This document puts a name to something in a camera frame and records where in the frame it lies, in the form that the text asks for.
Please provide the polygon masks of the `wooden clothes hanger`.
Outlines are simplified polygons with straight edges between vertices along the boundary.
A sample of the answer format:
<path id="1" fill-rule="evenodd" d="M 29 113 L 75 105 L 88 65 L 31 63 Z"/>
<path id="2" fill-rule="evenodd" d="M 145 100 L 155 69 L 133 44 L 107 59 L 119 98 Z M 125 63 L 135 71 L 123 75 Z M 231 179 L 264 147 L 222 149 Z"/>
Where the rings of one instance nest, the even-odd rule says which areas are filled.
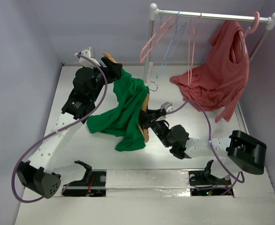
<path id="1" fill-rule="evenodd" d="M 114 63 L 116 63 L 117 61 L 107 52 L 103 53 L 103 56 L 108 57 L 108 59 Z M 149 62 L 149 67 L 148 67 L 148 75 L 151 73 L 153 68 L 153 62 L 150 61 Z M 144 102 L 141 106 L 141 112 L 146 113 L 147 108 L 148 108 L 148 104 L 149 104 L 149 100 L 150 100 L 150 93 L 147 94 L 146 98 L 144 99 Z M 149 141 L 149 131 L 148 129 L 143 128 L 142 126 L 139 125 L 139 129 L 144 137 L 145 143 L 147 143 Z"/>

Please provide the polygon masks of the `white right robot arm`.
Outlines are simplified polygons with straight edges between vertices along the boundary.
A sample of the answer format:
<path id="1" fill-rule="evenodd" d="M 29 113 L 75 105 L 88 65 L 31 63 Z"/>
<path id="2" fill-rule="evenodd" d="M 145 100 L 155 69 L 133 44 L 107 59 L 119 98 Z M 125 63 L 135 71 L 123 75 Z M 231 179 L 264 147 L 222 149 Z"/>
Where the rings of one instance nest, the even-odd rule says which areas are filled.
<path id="1" fill-rule="evenodd" d="M 158 139 L 178 158 L 212 157 L 211 167 L 203 172 L 204 180 L 214 184 L 227 175 L 246 172 L 262 175 L 265 168 L 267 146 L 262 141 L 234 130 L 229 137 L 194 139 L 182 125 L 169 127 L 162 119 L 165 110 L 146 110 L 139 113 L 139 125 L 152 129 Z"/>

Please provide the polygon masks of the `green t shirt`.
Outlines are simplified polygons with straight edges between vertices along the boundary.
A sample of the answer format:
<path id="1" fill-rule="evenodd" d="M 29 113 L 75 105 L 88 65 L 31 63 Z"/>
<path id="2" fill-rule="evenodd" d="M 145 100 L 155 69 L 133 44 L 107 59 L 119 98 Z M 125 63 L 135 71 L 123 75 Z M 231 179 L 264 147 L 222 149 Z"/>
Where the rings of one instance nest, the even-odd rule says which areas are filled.
<path id="1" fill-rule="evenodd" d="M 139 114 L 149 94 L 149 88 L 140 78 L 134 78 L 122 70 L 121 78 L 114 82 L 113 93 L 117 107 L 87 119 L 90 133 L 104 133 L 123 139 L 116 145 L 116 151 L 136 151 L 145 147 L 145 138 L 139 128 Z"/>

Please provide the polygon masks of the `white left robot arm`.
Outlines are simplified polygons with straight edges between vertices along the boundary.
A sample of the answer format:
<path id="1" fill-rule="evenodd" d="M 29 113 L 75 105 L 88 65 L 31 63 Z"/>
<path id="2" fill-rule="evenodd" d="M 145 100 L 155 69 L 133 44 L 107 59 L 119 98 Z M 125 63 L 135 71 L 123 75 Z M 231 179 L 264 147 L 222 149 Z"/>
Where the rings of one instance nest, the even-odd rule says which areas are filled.
<path id="1" fill-rule="evenodd" d="M 54 173 L 54 166 L 72 136 L 102 104 L 110 83 L 122 76 L 122 64 L 107 56 L 101 58 L 104 65 L 97 64 L 86 56 L 78 58 L 92 64 L 75 73 L 73 89 L 61 109 L 61 114 L 51 132 L 33 144 L 18 159 L 11 178 L 15 198 L 26 203 L 16 192 L 15 179 L 40 199 L 53 197 L 61 185 L 61 175 Z"/>

